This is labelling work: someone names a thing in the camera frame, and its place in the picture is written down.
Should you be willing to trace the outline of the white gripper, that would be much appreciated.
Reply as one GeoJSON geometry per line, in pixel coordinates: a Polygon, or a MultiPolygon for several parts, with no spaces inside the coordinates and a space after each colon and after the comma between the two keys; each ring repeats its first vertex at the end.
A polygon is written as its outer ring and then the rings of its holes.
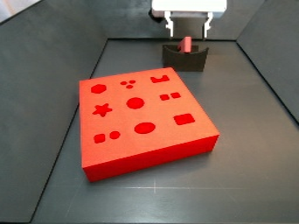
{"type": "Polygon", "coordinates": [[[174,37],[174,17],[206,17],[202,27],[202,38],[209,37],[212,20],[220,18],[228,10],[228,0],[153,0],[153,14],[166,19],[166,28],[170,30],[170,38],[174,37]]]}

